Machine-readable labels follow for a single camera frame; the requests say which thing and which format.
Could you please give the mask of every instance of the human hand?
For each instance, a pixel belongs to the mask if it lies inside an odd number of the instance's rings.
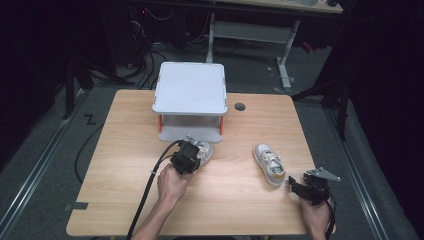
[[[330,209],[322,201],[319,205],[312,206],[312,203],[302,197],[299,197],[302,206],[303,222],[308,229],[309,235],[313,240],[325,238],[328,223],[330,222]]]
[[[187,191],[187,186],[193,174],[180,175],[172,163],[161,171],[158,177],[159,202],[175,207]]]

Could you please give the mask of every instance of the hand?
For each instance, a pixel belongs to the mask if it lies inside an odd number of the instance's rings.
[[[158,177],[159,202],[174,207],[187,191],[193,174],[180,175],[171,163],[166,165]]]
[[[299,197],[302,206],[303,222],[308,229],[309,235],[314,240],[326,239],[328,223],[330,222],[330,209],[322,201],[319,205],[312,206],[312,203],[302,197]]]
[[[187,191],[193,174],[180,175],[174,165],[168,164],[158,176],[159,199],[147,218],[133,235],[132,240],[157,239],[168,216]]]

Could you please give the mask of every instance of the white plastic box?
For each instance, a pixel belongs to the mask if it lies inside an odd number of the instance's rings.
[[[162,63],[152,108],[159,116],[160,140],[189,135],[198,141],[220,142],[227,112],[224,66]]]

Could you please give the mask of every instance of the gray carpet floor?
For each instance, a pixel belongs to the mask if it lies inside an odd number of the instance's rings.
[[[227,91],[287,95],[304,91],[314,84],[331,51],[327,48],[308,54],[302,49],[293,48],[286,66],[294,82],[291,91],[284,91],[275,62],[275,57],[282,50],[279,50],[280,47],[238,47],[234,50],[228,45],[217,46],[214,62],[225,67]],[[166,49],[161,51],[161,54],[169,61],[204,62],[206,57],[203,45],[193,45],[184,50],[157,45],[154,49]],[[153,56],[155,68],[152,76],[157,76],[164,58],[157,54]],[[148,67],[152,68],[150,58],[146,59]],[[130,71],[119,68],[121,75]],[[131,80],[138,82],[140,78],[141,75]],[[51,162],[29,201],[24,204],[25,208],[17,213],[19,218],[11,223],[13,227],[4,239],[91,239],[66,234],[66,225],[71,213],[67,211],[66,206],[75,201],[81,186],[75,175],[75,161],[78,161],[76,171],[83,177],[101,132],[96,130],[101,130],[114,94],[122,88],[133,87],[97,81],[91,91],[83,94],[83,101],[68,123],[53,152]],[[375,161],[352,104],[349,105],[346,123],[347,141],[341,142],[331,123],[331,116],[336,111],[322,109],[319,99],[319,96],[308,97],[295,102],[295,107],[316,166],[324,167],[342,178],[341,182],[330,182],[338,205],[337,231],[332,239],[418,239]],[[56,104],[34,125],[31,134],[1,173],[1,216],[7,213],[56,129],[63,124],[64,100],[65,93],[62,90],[56,96]],[[94,124],[87,124],[88,115],[92,116],[91,122]],[[381,218],[386,237],[379,238],[375,235],[372,224],[364,213],[364,203],[355,188],[350,166],[346,164],[346,158],[349,157],[356,163],[361,180]],[[309,239],[309,236],[275,236],[273,239]]]

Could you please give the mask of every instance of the sneaker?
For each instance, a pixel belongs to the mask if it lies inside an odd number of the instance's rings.
[[[253,155],[261,166],[267,182],[273,187],[279,187],[284,182],[286,175],[281,159],[266,144],[256,145]]]
[[[197,158],[200,159],[200,166],[203,166],[209,159],[212,157],[213,146],[207,142],[201,142],[202,144],[197,146],[199,148],[199,153],[197,153]]]

